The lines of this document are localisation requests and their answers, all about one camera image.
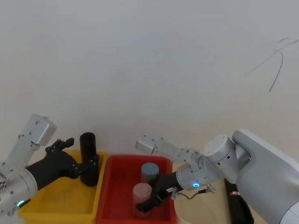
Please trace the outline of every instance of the cable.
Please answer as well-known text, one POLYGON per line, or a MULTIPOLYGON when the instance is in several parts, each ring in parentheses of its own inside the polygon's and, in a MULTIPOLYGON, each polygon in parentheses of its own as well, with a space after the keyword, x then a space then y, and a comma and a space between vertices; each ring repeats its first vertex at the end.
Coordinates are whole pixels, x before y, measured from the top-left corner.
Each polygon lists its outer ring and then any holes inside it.
POLYGON ((204 193, 208 193, 210 192, 209 189, 203 189, 203 190, 199 190, 198 192, 196 192, 193 196, 191 197, 188 197, 187 195, 183 194, 183 193, 180 193, 178 192, 178 195, 182 195, 184 197, 186 197, 188 200, 191 200, 192 198, 194 198, 196 195, 199 195, 199 194, 204 194, 204 193))

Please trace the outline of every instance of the beige table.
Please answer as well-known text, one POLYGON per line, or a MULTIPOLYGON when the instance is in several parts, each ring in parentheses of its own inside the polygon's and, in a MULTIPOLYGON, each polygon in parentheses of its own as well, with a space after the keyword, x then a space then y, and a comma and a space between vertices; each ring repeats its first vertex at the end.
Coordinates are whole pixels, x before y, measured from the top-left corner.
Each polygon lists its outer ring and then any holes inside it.
MULTIPOLYGON (((176 171, 180 163, 174 163, 172 170, 176 171)), ((177 213, 178 224, 231 224, 228 210, 228 202, 225 194, 224 181, 213 183, 217 193, 202 194, 188 200, 184 196, 178 196, 174 206, 177 213)), ((198 191, 182 191, 192 196, 198 191)), ((253 209, 251 213, 255 224, 267 224, 253 209)))

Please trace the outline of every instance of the black cylinder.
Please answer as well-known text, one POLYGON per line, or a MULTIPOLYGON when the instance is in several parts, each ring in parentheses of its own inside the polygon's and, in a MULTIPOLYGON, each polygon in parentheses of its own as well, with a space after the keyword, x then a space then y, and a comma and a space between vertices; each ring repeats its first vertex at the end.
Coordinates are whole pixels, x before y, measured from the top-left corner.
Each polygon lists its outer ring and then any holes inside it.
MULTIPOLYGON (((92 160, 97 154, 95 135, 91 132, 86 132, 80 136, 80 151, 82 162, 92 160)), ((80 176, 80 180, 88 187, 93 187, 98 184, 99 167, 93 172, 88 172, 80 176)))
POLYGON ((240 196, 237 185, 230 183, 227 179, 225 179, 224 182, 232 224, 253 224, 254 219, 250 208, 246 201, 240 196))

